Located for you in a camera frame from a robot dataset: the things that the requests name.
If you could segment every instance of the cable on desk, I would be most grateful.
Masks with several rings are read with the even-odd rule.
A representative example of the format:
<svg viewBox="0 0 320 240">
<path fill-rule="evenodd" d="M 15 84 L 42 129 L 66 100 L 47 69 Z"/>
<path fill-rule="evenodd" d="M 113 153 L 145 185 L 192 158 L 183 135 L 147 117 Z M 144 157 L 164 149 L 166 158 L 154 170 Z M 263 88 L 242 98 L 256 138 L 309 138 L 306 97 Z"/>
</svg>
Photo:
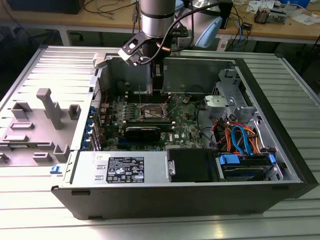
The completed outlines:
<svg viewBox="0 0 320 240">
<path fill-rule="evenodd" d="M 242 17 L 239 15 L 238 10 L 236 9 L 236 7 L 235 7 L 234 5 L 233 5 L 232 7 L 234 8 L 234 10 L 235 10 L 236 13 L 231 12 L 230 14 L 237 16 L 237 18 L 238 18 L 237 21 L 239 22 L 240 26 L 242 26 L 243 23 L 244 23 Z M 237 28 L 237 29 L 238 29 L 237 34 L 235 35 L 232 43 L 227 47 L 227 49 L 226 49 L 225 51 L 228 51 L 231 46 L 234 46 L 234 42 L 235 42 L 237 36 L 239 35 L 239 33 L 241 32 L 240 28 Z"/>
<path fill-rule="evenodd" d="M 108 10 L 108 11 L 91 11 L 89 9 L 87 9 L 87 6 L 88 4 L 92 3 L 93 1 L 96 1 L 96 0 L 90 0 L 88 1 L 87 3 L 84 4 L 83 6 L 83 9 L 89 13 L 92 13 L 92 14 L 107 14 L 107 13 L 111 13 L 111 12 L 114 12 L 114 11 L 118 11 L 120 9 L 124 9 L 126 7 L 130 7 L 130 6 L 133 6 L 135 5 L 136 3 L 132 3 L 132 4 L 128 4 L 128 5 L 125 5 L 125 6 L 121 6 L 121 7 L 118 7 L 118 8 L 115 8 L 115 9 L 112 9 L 112 10 Z"/>
<path fill-rule="evenodd" d="M 95 0 L 95 7 L 96 7 L 96 10 L 97 10 L 98 12 L 100 12 L 99 15 L 102 16 L 102 17 L 105 17 L 105 18 L 114 20 L 115 18 L 112 16 L 114 13 L 113 13 L 113 12 L 107 12 L 107 13 L 105 13 L 105 14 L 107 14 L 107 15 L 104 15 L 102 8 L 107 7 L 107 6 L 117 5 L 117 4 L 120 2 L 120 0 L 115 0 L 115 1 L 116 1 L 115 3 L 105 4 L 105 5 L 99 6 L 99 5 L 98 5 L 98 0 Z"/>
<path fill-rule="evenodd" d="M 233 20 L 235 23 L 237 23 L 238 24 L 238 29 L 239 29 L 239 31 L 240 31 L 240 37 L 239 37 L 239 41 L 238 41 L 238 43 L 236 44 L 236 46 L 235 46 L 235 51 L 237 51 L 238 49 L 239 49 L 239 47 L 240 47 L 240 43 L 241 43 L 241 41 L 242 41 L 242 35 L 243 35 L 243 29 L 242 29 L 242 27 L 241 27 L 241 25 L 240 25 L 240 22 L 238 22 L 236 19 L 234 19 L 234 18 L 230 18 L 231 20 Z"/>
<path fill-rule="evenodd" d="M 12 21 L 14 21 L 16 24 L 18 24 L 18 26 L 30 37 L 30 39 L 32 41 L 34 41 L 37 45 L 39 45 L 39 43 L 35 39 L 32 38 L 31 34 L 23 26 L 21 26 L 21 24 L 17 20 L 15 20 L 14 17 L 10 14 L 10 12 L 8 11 L 8 9 L 5 6 L 4 0 L 1 0 L 1 3 L 3 6 L 3 9 L 6 11 L 6 13 L 12 19 Z"/>
</svg>

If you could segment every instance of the plastic support post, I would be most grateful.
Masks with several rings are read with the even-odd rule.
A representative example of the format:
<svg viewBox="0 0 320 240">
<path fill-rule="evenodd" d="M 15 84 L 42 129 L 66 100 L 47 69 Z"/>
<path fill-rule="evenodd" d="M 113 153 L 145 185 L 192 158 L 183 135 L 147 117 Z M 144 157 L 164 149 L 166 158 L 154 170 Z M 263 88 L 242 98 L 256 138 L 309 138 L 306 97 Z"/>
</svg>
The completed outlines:
<svg viewBox="0 0 320 240">
<path fill-rule="evenodd" d="M 50 88 L 39 88 L 38 92 L 36 93 L 36 97 L 42 101 L 46 113 L 49 116 L 54 128 L 59 130 L 63 127 L 63 124 L 60 120 L 60 114 L 57 112 L 55 104 L 52 102 L 50 95 Z"/>
</svg>

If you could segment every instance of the black cable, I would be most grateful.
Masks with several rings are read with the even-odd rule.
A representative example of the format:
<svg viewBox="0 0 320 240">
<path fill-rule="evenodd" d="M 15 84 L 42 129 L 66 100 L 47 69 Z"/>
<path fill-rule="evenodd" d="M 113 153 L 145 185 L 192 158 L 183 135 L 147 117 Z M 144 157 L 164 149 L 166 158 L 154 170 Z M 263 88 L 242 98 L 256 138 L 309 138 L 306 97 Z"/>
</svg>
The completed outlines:
<svg viewBox="0 0 320 240">
<path fill-rule="evenodd" d="M 246 49 L 246 46 L 247 46 L 248 41 L 249 41 L 250 34 L 251 34 L 251 31 L 246 30 L 246 37 L 242 40 L 243 43 L 241 43 L 241 45 L 239 46 L 239 49 L 241 49 L 243 46 L 245 46 L 244 50 Z M 231 47 L 231 50 L 232 50 L 236 46 L 237 46 L 236 44 L 234 45 L 234 44 L 230 43 L 229 46 L 228 46 L 228 49 Z"/>
<path fill-rule="evenodd" d="M 175 20 L 171 25 L 170 27 L 168 28 L 168 30 L 166 31 L 164 37 L 163 37 L 163 40 L 162 40 L 162 43 L 160 44 L 158 50 L 156 51 L 156 53 L 151 57 L 149 58 L 147 61 L 143 61 L 143 62 L 139 62 L 140 65 L 146 65 L 148 63 L 150 63 L 153 59 L 156 58 L 156 56 L 160 53 L 160 51 L 162 50 L 162 47 L 164 46 L 165 42 L 166 42 L 166 38 L 168 37 L 168 35 L 170 34 L 171 30 L 174 28 L 174 26 L 179 22 L 181 21 L 182 19 L 190 16 L 190 15 L 193 15 L 194 13 L 197 13 L 197 12 L 200 12 L 202 10 L 206 10 L 206 9 L 209 9 L 209 8 L 212 8 L 212 7 L 215 7 L 219 4 L 219 2 L 217 1 L 216 3 L 213 3 L 213 4 L 209 4 L 209 5 L 206 5 L 206 6 L 203 6 L 203 7 L 199 7 L 197 9 L 194 9 L 192 11 L 189 11 L 187 12 L 186 14 L 178 17 L 177 20 Z"/>
<path fill-rule="evenodd" d="M 136 4 L 134 9 L 133 9 L 133 14 L 132 14 L 132 22 L 133 22 L 132 37 L 135 35 L 136 23 L 137 23 L 138 17 L 139 17 L 139 13 L 138 12 L 139 12 L 138 4 Z"/>
<path fill-rule="evenodd" d="M 136 0 L 136 6 L 138 10 L 138 25 L 139 25 L 139 33 L 141 32 L 141 24 L 140 24 L 140 0 Z"/>
<path fill-rule="evenodd" d="M 8 9 L 6 8 L 6 6 L 4 4 L 4 0 L 1 0 L 1 3 L 2 3 L 3 9 L 6 11 L 6 13 L 12 19 L 12 21 L 14 21 L 16 24 L 18 24 L 18 26 L 30 37 L 30 39 L 32 41 L 34 41 L 37 45 L 39 45 L 39 43 L 35 39 L 32 38 L 31 34 L 23 26 L 21 26 L 21 24 L 17 20 L 15 20 L 14 17 L 10 14 L 10 12 L 8 11 Z"/>
<path fill-rule="evenodd" d="M 121 7 L 118 7 L 118 8 L 112 9 L 112 10 L 109 10 L 109 11 L 91 11 L 91 10 L 88 10 L 88 9 L 86 8 L 86 6 L 87 6 L 89 3 L 92 3 L 93 1 L 95 1 L 95 0 L 90 0 L 90 1 L 88 1 L 87 3 L 85 3 L 84 6 L 83 6 L 83 9 L 84 9 L 85 11 L 87 11 L 87 12 L 89 12 L 89 13 L 92 13 L 92 14 L 106 14 L 106 13 L 111 13 L 111 12 L 114 12 L 114 11 L 117 11 L 117 10 L 120 10 L 120 9 L 124 9 L 124 8 L 126 8 L 126 7 L 130 7 L 130 6 L 136 4 L 136 3 L 134 2 L 134 3 L 132 3 L 132 4 L 125 5 L 125 6 L 121 6 Z"/>
<path fill-rule="evenodd" d="M 236 8 L 234 5 L 233 5 L 232 7 L 235 9 L 235 12 L 236 12 L 236 13 L 231 12 L 230 14 L 235 15 L 235 16 L 238 17 L 238 20 L 237 20 L 237 21 L 239 22 L 240 27 L 241 27 L 241 26 L 243 25 L 244 21 L 243 21 L 242 17 L 239 15 L 237 8 Z M 229 44 L 229 46 L 226 48 L 225 51 L 228 51 L 231 46 L 234 46 L 234 42 L 235 42 L 235 40 L 236 40 L 236 38 L 237 38 L 237 36 L 239 35 L 239 32 L 240 32 L 240 29 L 239 29 L 237 26 L 236 26 L 236 28 L 237 28 L 238 32 L 236 33 L 236 35 L 235 35 L 232 43 Z"/>
<path fill-rule="evenodd" d="M 190 5 L 191 5 L 191 10 L 193 10 L 194 9 L 193 0 L 190 1 Z M 194 22 L 194 15 L 192 14 L 191 15 L 191 40 L 190 40 L 190 42 L 180 49 L 172 49 L 171 52 L 180 52 L 182 50 L 189 48 L 191 46 L 191 44 L 194 42 L 194 39 L 195 39 L 195 22 Z"/>
<path fill-rule="evenodd" d="M 105 5 L 102 5 L 102 6 L 98 6 L 98 0 L 95 0 L 96 10 L 99 12 L 99 15 L 100 15 L 100 16 L 103 16 L 103 17 L 106 17 L 106 18 L 108 18 L 108 19 L 113 20 L 113 19 L 114 19 L 114 17 L 112 16 L 113 13 L 107 12 L 107 13 L 106 13 L 107 15 L 104 15 L 104 14 L 102 13 L 102 12 L 103 12 L 102 8 L 108 7 L 108 6 L 117 5 L 117 4 L 120 2 L 120 0 L 115 0 L 115 1 L 116 1 L 115 3 L 105 4 Z"/>
<path fill-rule="evenodd" d="M 212 147 L 213 147 L 215 150 L 220 151 L 220 149 L 217 147 L 217 144 L 215 144 L 215 142 L 212 141 L 212 140 L 210 139 L 210 137 L 208 137 L 207 135 L 205 135 L 204 132 L 202 131 L 202 129 L 200 128 L 200 126 L 199 126 L 199 121 L 198 121 L 199 112 L 200 112 L 201 105 L 202 105 L 204 102 L 205 102 L 205 99 L 203 99 L 202 102 L 200 103 L 199 108 L 198 108 L 197 113 L 196 113 L 196 116 L 195 116 L 196 127 L 198 128 L 198 130 L 200 131 L 200 133 L 202 134 L 202 136 L 204 136 L 206 139 L 209 140 L 209 142 L 212 144 Z"/>
</svg>

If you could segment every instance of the black metal bracket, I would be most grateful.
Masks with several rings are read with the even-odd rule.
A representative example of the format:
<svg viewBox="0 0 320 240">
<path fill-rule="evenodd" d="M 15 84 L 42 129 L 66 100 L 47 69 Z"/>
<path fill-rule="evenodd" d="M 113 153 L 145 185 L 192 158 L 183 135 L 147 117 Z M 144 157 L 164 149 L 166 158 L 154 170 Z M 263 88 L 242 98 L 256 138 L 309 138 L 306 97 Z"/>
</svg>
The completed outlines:
<svg viewBox="0 0 320 240">
<path fill-rule="evenodd" d="M 136 35 L 134 35 L 129 41 L 123 45 L 122 50 L 127 55 L 134 54 L 138 48 L 140 48 L 145 42 L 150 40 L 151 37 L 146 36 L 143 32 L 139 32 Z"/>
</svg>

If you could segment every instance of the power supply label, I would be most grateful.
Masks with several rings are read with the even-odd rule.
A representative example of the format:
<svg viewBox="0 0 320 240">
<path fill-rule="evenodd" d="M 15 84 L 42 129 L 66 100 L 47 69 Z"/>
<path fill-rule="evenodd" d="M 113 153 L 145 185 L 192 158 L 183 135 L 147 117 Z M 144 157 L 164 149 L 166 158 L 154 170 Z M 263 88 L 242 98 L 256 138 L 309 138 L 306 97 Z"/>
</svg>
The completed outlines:
<svg viewBox="0 0 320 240">
<path fill-rule="evenodd" d="M 145 158 L 109 157 L 106 181 L 109 184 L 144 183 Z"/>
</svg>

